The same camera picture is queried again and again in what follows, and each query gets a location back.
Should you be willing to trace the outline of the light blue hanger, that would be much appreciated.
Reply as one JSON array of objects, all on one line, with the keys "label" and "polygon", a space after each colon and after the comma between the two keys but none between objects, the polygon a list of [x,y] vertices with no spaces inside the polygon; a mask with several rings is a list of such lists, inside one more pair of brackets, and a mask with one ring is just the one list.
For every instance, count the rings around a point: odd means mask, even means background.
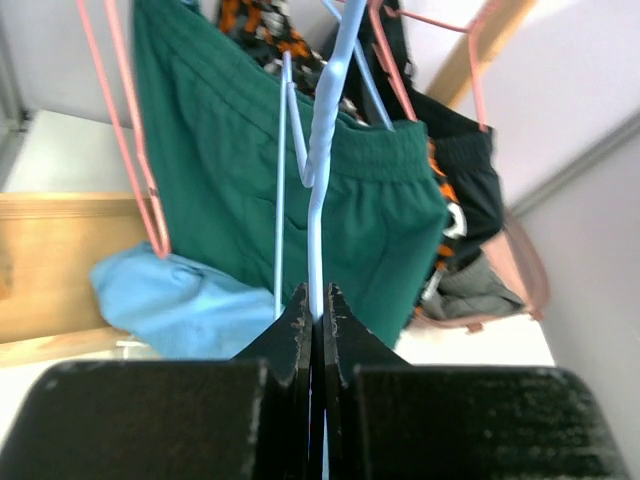
[{"label": "light blue hanger", "polygon": [[358,38],[358,32],[361,27],[362,20],[364,19],[367,2],[347,1],[346,9],[343,14],[336,9],[331,1],[323,1],[323,4],[338,21],[338,36],[341,36],[344,32],[353,36],[353,41],[347,45],[347,49],[345,51],[342,50],[342,42],[339,39],[336,39],[335,46],[339,51],[337,65],[339,67],[343,67],[344,74],[347,74],[350,62],[352,58],[355,58],[362,81],[368,92],[367,98],[376,110],[374,119],[381,121],[387,130],[393,131],[393,123],[379,94],[374,78],[371,74],[366,55]]},{"label": "light blue hanger", "polygon": [[364,1],[348,1],[339,19],[333,53],[320,75],[316,87],[310,137],[304,137],[294,90],[291,53],[282,54],[280,70],[280,106],[278,127],[274,307],[273,319],[280,321],[282,306],[285,160],[287,128],[292,128],[296,161],[301,183],[311,190],[308,206],[306,301],[299,306],[300,315],[293,325],[298,348],[294,364],[293,459],[289,479],[320,479],[323,470],[325,414],[322,370],[317,367],[315,349],[320,341],[319,327],[324,315],[322,211],[329,184],[331,147],[339,104],[347,70],[357,44],[357,32],[364,14]]}]

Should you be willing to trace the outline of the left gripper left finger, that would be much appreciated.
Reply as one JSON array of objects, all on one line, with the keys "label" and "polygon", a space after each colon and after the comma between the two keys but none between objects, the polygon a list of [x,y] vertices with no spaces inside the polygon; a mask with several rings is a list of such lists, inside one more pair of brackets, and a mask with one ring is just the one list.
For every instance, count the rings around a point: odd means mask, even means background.
[{"label": "left gripper left finger", "polygon": [[228,361],[68,361],[30,389],[5,479],[303,479],[308,289]]}]

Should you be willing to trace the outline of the black shorts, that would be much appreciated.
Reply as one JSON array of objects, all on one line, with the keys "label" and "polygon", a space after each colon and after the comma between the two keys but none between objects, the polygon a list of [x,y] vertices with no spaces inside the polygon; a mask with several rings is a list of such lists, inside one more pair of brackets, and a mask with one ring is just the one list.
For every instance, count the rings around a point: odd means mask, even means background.
[{"label": "black shorts", "polygon": [[[390,17],[382,8],[380,20],[416,117],[426,125],[436,163],[447,176],[466,218],[467,234],[457,243],[456,253],[448,265],[450,271],[462,270],[480,256],[481,246],[497,235],[504,225],[500,179],[491,162],[493,130],[491,127],[481,130],[475,120],[414,89],[411,75],[404,71],[406,66],[412,65],[402,20]],[[366,8],[358,40],[390,119],[406,120],[388,75],[374,53],[375,34]],[[357,64],[352,64],[350,69],[345,93],[366,122],[379,123]]]}]

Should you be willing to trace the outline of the light blue shorts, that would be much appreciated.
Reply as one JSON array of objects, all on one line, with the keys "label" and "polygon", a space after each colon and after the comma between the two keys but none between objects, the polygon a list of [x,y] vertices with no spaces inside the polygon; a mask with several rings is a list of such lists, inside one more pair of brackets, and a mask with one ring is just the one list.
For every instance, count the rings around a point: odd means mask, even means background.
[{"label": "light blue shorts", "polygon": [[274,296],[193,260],[159,258],[143,242],[96,264],[104,320],[169,359],[228,360],[275,321]]}]

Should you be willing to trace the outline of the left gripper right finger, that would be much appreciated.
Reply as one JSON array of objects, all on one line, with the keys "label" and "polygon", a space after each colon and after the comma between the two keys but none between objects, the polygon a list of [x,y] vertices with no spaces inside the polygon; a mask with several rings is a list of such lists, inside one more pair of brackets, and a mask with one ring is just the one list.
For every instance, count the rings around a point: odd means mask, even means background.
[{"label": "left gripper right finger", "polygon": [[626,479],[587,385],[555,367],[414,366],[325,292],[329,479]]}]

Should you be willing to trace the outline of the grey shorts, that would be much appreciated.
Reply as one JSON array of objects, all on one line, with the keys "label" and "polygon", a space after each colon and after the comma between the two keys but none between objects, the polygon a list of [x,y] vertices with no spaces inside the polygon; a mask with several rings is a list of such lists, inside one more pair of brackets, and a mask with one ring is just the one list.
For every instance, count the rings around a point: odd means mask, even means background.
[{"label": "grey shorts", "polygon": [[420,300],[425,315],[435,320],[469,316],[510,316],[522,311],[524,301],[496,275],[483,252],[454,271],[446,271],[436,290]]}]

